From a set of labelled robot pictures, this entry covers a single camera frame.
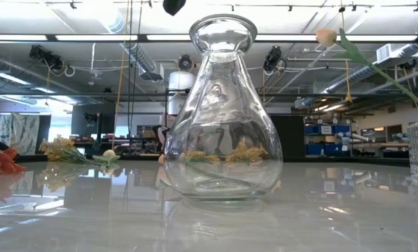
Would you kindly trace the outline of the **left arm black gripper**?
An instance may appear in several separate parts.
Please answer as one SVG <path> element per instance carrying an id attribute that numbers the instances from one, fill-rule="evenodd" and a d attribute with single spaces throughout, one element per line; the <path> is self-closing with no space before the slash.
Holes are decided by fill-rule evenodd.
<path id="1" fill-rule="evenodd" d="M 186 0 L 163 0 L 162 7 L 166 13 L 175 16 L 186 4 Z"/>

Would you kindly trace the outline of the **orange tulips bunch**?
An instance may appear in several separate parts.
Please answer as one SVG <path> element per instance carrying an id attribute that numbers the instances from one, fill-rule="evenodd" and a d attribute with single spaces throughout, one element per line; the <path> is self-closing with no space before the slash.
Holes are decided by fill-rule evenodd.
<path id="1" fill-rule="evenodd" d="M 25 170 L 25 167 L 15 162 L 17 155 L 18 152 L 14 148 L 0 151 L 0 174 L 16 174 Z"/>

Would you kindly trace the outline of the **large round glass vase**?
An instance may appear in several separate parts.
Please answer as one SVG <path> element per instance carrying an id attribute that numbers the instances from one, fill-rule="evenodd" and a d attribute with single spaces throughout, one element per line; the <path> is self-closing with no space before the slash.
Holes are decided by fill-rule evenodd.
<path id="1" fill-rule="evenodd" d="M 195 22 L 189 35 L 202 63 L 167 135 L 167 178 L 192 200 L 262 197 L 276 185 L 284 162 L 279 135 L 243 59 L 255 41 L 256 26 L 245 17 L 216 14 Z M 267 155 L 258 162 L 226 162 L 243 138 L 248 147 L 262 146 Z M 193 150 L 217 155 L 221 161 L 179 160 L 182 153 Z"/>

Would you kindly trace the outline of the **white cylindrical tank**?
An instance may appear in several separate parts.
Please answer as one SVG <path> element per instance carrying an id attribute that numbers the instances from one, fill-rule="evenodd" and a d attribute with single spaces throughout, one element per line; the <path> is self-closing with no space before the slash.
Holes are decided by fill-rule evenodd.
<path id="1" fill-rule="evenodd" d="M 195 75 L 187 71 L 175 71 L 169 75 L 168 91 L 171 97 L 168 99 L 168 114 L 176 115 L 183 107 L 188 91 L 195 83 Z"/>

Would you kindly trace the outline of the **long LED light bar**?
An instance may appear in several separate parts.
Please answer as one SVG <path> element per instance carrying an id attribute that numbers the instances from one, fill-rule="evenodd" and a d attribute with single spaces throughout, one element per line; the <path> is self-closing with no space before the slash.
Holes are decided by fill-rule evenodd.
<path id="1" fill-rule="evenodd" d="M 348 35 L 353 43 L 418 43 L 418 35 Z M 0 43 L 138 43 L 189 42 L 187 34 L 0 34 Z M 316 43 L 313 34 L 259 34 L 256 43 Z"/>

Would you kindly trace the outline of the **black cabinet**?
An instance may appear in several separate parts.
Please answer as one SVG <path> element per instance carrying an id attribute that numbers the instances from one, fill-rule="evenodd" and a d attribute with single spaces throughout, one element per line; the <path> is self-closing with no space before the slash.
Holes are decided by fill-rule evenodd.
<path id="1" fill-rule="evenodd" d="M 305 131 L 301 116 L 271 115 L 284 158 L 305 157 Z"/>

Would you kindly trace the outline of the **blue storage bin shelf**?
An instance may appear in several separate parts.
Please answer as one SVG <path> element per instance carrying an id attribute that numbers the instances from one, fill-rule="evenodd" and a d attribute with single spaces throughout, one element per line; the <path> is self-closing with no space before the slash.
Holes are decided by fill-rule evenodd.
<path id="1" fill-rule="evenodd" d="M 348 151 L 348 125 L 305 124 L 305 154 L 308 156 L 341 156 Z"/>

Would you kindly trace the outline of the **patterned white curtain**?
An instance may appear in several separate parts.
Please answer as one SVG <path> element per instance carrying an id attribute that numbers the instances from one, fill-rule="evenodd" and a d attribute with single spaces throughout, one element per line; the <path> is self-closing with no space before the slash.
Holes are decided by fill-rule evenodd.
<path id="1" fill-rule="evenodd" d="M 39 133 L 39 115 L 0 114 L 0 141 L 20 155 L 33 155 Z"/>

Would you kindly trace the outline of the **silver spiral air duct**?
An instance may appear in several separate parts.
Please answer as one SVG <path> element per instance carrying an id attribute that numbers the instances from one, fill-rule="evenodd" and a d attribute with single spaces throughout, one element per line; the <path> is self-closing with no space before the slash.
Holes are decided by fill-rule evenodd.
<path id="1" fill-rule="evenodd" d="M 412 60 L 415 57 L 418 57 L 418 43 L 409 43 L 406 45 L 388 43 L 377 49 L 376 59 L 372 64 L 380 69 L 385 69 L 408 62 L 408 60 Z M 314 82 L 314 93 L 331 95 L 345 88 L 347 81 L 352 84 L 365 80 L 375 74 L 376 72 L 366 65 L 358 66 L 349 70 L 349 77 L 344 73 L 327 83 Z"/>
<path id="2" fill-rule="evenodd" d="M 119 10 L 115 9 L 104 17 L 105 20 L 100 20 L 101 24 L 108 33 L 122 36 L 120 47 L 129 56 L 129 59 L 140 68 L 140 75 L 153 73 L 156 69 L 155 63 L 146 54 L 142 46 L 134 42 L 135 38 L 134 35 L 130 34 L 131 26 L 128 24 L 126 16 L 123 16 Z"/>

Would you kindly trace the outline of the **dark wall panel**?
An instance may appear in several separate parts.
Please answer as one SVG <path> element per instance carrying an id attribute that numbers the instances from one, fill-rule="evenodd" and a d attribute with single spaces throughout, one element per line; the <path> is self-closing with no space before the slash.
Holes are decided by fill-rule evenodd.
<path id="1" fill-rule="evenodd" d="M 115 122 L 115 104 L 88 104 L 73 107 L 71 134 L 87 136 L 97 133 L 98 121 L 100 133 L 113 133 Z"/>

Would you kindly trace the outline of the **black aluminium table frame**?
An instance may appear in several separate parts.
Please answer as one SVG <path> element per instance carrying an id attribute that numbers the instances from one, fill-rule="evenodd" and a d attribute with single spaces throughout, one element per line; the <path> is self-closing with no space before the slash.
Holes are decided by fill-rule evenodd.
<path id="1" fill-rule="evenodd" d="M 19 155 L 15 161 L 17 163 L 25 162 L 45 162 L 46 155 Z M 371 165 L 386 165 L 394 167 L 409 167 L 410 161 L 403 158 L 385 158 L 385 157 L 285 157 L 284 162 L 344 162 L 361 163 Z"/>

